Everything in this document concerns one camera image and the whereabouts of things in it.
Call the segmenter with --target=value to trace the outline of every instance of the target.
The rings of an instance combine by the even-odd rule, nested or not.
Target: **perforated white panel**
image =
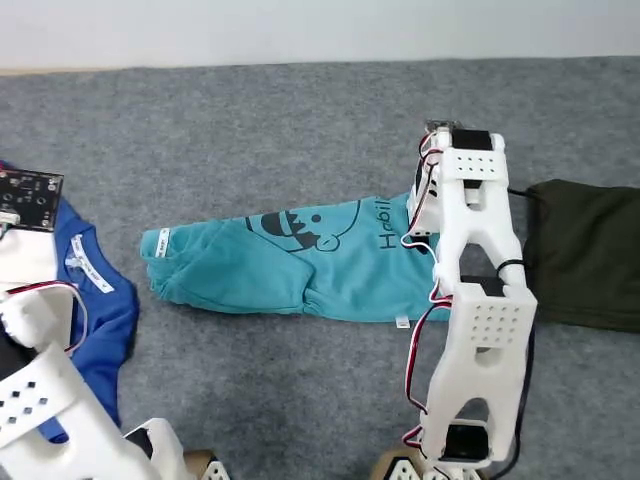
[[[224,465],[222,465],[222,462],[215,461],[209,464],[209,467],[207,467],[207,471],[204,472],[204,475],[202,476],[202,480],[230,480],[230,477],[227,471],[224,469]]]
[[[476,305],[473,313],[469,340],[477,347],[503,348],[513,343],[520,331],[528,335],[531,328],[529,309],[522,309],[519,303],[509,298]]]
[[[443,154],[443,178],[461,180],[500,180],[507,178],[503,152],[448,148]]]
[[[67,408],[77,377],[62,349],[52,346],[0,382],[0,448]]]
[[[391,475],[389,475],[390,480],[422,480],[420,476],[416,473],[416,470],[413,468],[413,465],[409,460],[398,460],[396,462]]]

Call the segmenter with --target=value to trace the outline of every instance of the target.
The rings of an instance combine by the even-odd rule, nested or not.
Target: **teal sweatshirt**
[[[400,244],[406,200],[407,194],[368,197],[150,230],[140,254],[151,289],[178,304],[358,322],[416,320],[430,306],[433,258]]]

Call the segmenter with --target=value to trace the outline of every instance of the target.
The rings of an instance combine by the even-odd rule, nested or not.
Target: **sweatshirt sleeve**
[[[237,220],[147,231],[141,256],[162,299],[225,313],[302,312],[313,275],[310,264]]]

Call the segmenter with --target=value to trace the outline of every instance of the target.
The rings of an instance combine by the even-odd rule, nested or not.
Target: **blue shirt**
[[[96,228],[85,222],[66,200],[58,209],[55,225],[58,280],[73,283],[89,312],[89,331],[71,361],[113,421],[120,426],[118,370],[127,359],[138,318],[135,288],[104,258]],[[71,344],[82,335],[84,319],[74,308]],[[55,420],[41,425],[51,441],[67,436]]]

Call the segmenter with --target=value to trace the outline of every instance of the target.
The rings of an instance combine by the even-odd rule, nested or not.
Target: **gray carpet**
[[[409,332],[160,302],[141,232],[406,191],[426,118],[502,133],[516,188],[551,177],[640,186],[639,78],[640,58],[0,78],[0,156],[64,173],[67,198],[138,286],[124,428],[166,417],[236,480],[357,480],[418,419],[402,390]],[[512,205],[522,236],[523,205]],[[445,334],[424,334],[423,391]],[[542,325],[509,478],[638,478],[639,365],[638,335]]]

